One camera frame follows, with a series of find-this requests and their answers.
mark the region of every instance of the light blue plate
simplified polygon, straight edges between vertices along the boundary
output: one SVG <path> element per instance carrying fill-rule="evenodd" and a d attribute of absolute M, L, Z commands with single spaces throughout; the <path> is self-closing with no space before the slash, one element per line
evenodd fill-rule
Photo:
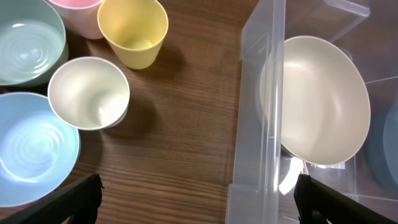
<path fill-rule="evenodd" d="M 78 130 L 35 93 L 0 95 L 0 207 L 33 202 L 56 189 L 80 152 Z"/>

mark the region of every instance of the wood grain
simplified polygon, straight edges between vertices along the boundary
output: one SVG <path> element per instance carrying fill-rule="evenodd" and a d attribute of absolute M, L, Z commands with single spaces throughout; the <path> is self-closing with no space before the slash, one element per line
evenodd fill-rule
<path fill-rule="evenodd" d="M 240 36 L 256 0 L 159 0 L 170 28 L 155 63 L 125 67 L 104 39 L 68 33 L 70 58 L 93 55 L 127 76 L 131 103 L 118 126 L 81 132 L 67 185 L 99 173 L 97 223 L 224 223 L 238 118 Z M 35 91 L 46 86 L 3 88 Z M 0 219 L 23 207 L 0 209 Z"/>

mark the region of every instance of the blue bowl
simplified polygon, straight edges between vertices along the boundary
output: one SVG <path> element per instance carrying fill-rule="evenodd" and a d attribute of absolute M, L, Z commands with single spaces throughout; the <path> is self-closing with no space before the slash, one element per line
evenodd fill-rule
<path fill-rule="evenodd" d="M 398 103 L 372 118 L 364 151 L 373 177 L 398 192 Z"/>
<path fill-rule="evenodd" d="M 33 202 L 55 190 L 80 152 L 76 128 L 35 93 L 0 95 L 0 207 Z"/>

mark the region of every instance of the yellow cup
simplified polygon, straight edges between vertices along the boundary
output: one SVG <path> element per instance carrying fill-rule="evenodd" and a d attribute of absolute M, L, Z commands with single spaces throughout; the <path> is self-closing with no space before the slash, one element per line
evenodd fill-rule
<path fill-rule="evenodd" d="M 157 0 L 105 0 L 98 25 L 123 64 L 143 69 L 154 63 L 169 19 Z"/>

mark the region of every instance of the transparent bin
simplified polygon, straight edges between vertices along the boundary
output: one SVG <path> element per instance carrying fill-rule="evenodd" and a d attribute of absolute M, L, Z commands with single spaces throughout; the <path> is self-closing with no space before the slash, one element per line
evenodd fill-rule
<path fill-rule="evenodd" d="M 242 32 L 238 135 L 226 223 L 298 223 L 293 191 L 300 173 L 398 222 L 398 193 L 376 181 L 364 148 L 343 164 L 325 167 L 294 158 L 280 145 L 284 39 L 313 35 L 347 54 L 366 83 L 374 120 L 398 101 L 396 12 L 398 2 L 392 0 L 259 1 Z M 259 85 L 266 89 L 262 96 Z"/>

